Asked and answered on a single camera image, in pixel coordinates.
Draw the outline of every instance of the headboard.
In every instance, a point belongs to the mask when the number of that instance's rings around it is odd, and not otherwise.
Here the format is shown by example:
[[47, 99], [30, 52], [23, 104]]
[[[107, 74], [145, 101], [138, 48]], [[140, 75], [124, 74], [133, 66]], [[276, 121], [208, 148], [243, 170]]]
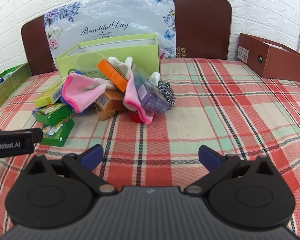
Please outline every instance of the headboard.
[[[231, 11], [227, 0], [175, 0], [177, 57], [227, 59]], [[33, 75], [55, 71], [43, 21], [41, 15], [21, 28]]]

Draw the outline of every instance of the metal scrubber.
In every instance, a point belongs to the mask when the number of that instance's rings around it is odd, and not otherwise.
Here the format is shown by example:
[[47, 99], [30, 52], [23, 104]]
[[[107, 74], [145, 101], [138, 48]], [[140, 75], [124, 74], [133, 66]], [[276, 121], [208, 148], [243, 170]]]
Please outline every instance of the metal scrubber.
[[162, 93], [164, 98], [167, 100], [170, 107], [174, 106], [176, 99], [174, 97], [174, 93], [173, 93], [173, 90], [172, 90], [169, 82], [159, 81], [158, 82], [158, 89]]

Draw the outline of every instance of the plaid bedsheet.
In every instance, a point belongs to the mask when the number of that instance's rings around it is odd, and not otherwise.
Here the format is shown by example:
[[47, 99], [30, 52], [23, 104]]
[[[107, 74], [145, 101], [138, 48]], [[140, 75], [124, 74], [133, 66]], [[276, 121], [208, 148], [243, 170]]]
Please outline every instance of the plaid bedsheet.
[[[102, 122], [92, 109], [74, 116], [64, 147], [37, 145], [36, 153], [56, 159], [101, 144], [104, 158], [94, 172], [119, 189], [184, 188], [207, 173], [198, 160], [202, 144], [247, 160], [269, 155], [295, 196], [289, 228], [300, 236], [300, 82], [260, 79], [243, 63], [214, 59], [163, 60], [161, 72], [176, 107], [151, 125], [133, 123], [127, 113]], [[58, 78], [57, 72], [29, 78], [0, 108], [0, 128], [39, 127], [33, 100]], [[30, 159], [0, 159], [0, 236], [12, 227], [5, 197]]]

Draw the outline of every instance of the brown box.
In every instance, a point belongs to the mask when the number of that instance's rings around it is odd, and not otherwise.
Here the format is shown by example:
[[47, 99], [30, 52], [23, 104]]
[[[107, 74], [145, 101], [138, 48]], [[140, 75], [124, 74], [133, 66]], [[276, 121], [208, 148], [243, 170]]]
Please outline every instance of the brown box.
[[237, 58], [263, 78], [300, 81], [300, 53], [283, 44], [240, 33]]
[[119, 111], [126, 109], [123, 105], [124, 94], [115, 89], [106, 89], [98, 99], [96, 104], [104, 111]]
[[105, 121], [117, 114], [115, 111], [103, 111], [99, 106], [95, 106], [101, 121]]

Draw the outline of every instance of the open green box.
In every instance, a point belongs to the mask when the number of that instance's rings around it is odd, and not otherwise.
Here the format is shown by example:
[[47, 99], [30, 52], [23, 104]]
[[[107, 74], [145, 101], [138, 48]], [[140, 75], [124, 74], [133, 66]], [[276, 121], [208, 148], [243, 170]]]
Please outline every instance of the open green box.
[[22, 83], [24, 83], [32, 75], [29, 63], [23, 63], [5, 70], [0, 74], [0, 77], [5, 77], [11, 72], [13, 73], [5, 78], [5, 80], [0, 84], [0, 106]]
[[91, 78], [103, 77], [97, 64], [108, 57], [124, 62], [132, 57], [136, 70], [148, 76], [159, 72], [159, 45], [156, 34], [134, 34], [110, 37], [76, 44], [56, 57], [61, 77], [80, 70]]

